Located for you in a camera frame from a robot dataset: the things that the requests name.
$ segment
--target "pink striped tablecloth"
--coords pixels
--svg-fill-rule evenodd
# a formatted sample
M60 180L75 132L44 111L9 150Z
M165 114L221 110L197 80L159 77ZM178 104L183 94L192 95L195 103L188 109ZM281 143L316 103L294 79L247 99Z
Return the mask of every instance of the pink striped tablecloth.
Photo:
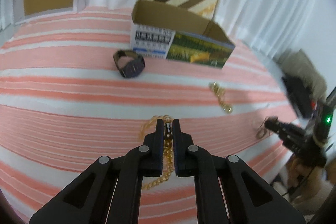
M179 118L195 144L239 155L267 181L288 158L277 136L257 140L255 125L297 117L239 41L222 70L146 58L138 78L123 79L113 54L129 48L130 12L91 7L33 20L1 48L0 188L24 221L101 155L140 145L140 126L154 115ZM227 88L232 114L219 107L212 81ZM172 176L142 192L140 224L196 219L193 178Z

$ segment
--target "open cardboard box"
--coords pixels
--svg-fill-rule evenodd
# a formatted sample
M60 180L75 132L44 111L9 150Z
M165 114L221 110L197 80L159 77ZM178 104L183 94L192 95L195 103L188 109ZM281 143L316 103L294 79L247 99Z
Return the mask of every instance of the open cardboard box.
M222 68L235 48L213 21L162 2L138 0L132 19L131 47L144 56Z

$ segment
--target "cable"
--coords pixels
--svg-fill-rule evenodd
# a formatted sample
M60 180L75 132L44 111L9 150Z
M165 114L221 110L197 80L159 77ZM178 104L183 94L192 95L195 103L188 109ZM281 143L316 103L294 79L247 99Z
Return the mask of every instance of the cable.
M263 137L266 136L267 133L271 136L271 130L267 129L264 126L265 121L267 119L269 119L269 118L278 118L278 117L276 117L276 116L267 116L265 118L265 120L261 123L260 127L257 129L257 133L256 133L256 138L257 139L262 139Z
M325 151L327 152L330 148L333 147L333 145L334 145L334 143L332 143L331 145L329 145L329 147Z
M301 180L301 182L299 183L299 185L298 186L296 186L295 188L294 188L294 192L303 184L303 183L305 183L306 181L307 181L307 179L309 178L309 176L311 175L311 173L313 172L313 170L315 169L315 167L313 167L311 170L310 170L310 172L309 172L309 174L307 175L307 177L305 177L303 180ZM283 195L282 195L282 197L284 197L285 195L287 195L287 194L289 194L289 192L286 192L286 193L284 193Z

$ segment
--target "wristwatch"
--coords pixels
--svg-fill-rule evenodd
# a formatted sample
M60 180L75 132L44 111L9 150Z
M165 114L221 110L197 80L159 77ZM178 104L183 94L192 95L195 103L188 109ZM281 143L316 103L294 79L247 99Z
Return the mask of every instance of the wristwatch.
M132 57L134 59L129 61L123 68L120 68L118 65L118 61L123 56ZM137 54L134 51L122 51L122 50L117 51L113 55L113 59L114 59L115 65L117 66L120 74L124 78L136 77L145 68L145 60L143 59L142 55Z

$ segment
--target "gold chain bracelet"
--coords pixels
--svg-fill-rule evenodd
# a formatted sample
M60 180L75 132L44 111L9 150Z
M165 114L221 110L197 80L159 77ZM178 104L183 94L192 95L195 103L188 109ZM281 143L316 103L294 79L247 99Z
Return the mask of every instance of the gold chain bracelet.
M142 125L139 139L142 141L145 137L145 130L154 125L157 119L162 119L164 123L172 123L173 119L169 115L164 116L153 116L148 122ZM164 140L163 144L163 163L165 164L165 171L156 180L152 182L145 183L142 185L142 190L149 190L154 186L159 185L160 183L167 181L171 176L171 173L174 172L174 155L173 155L173 142L171 139Z
M232 112L232 105L227 104L222 99L222 97L225 94L225 88L222 88L216 82L209 83L209 88L215 94L215 96L217 97L218 103L219 103L220 107L223 109L223 111L225 111L226 113L231 113Z

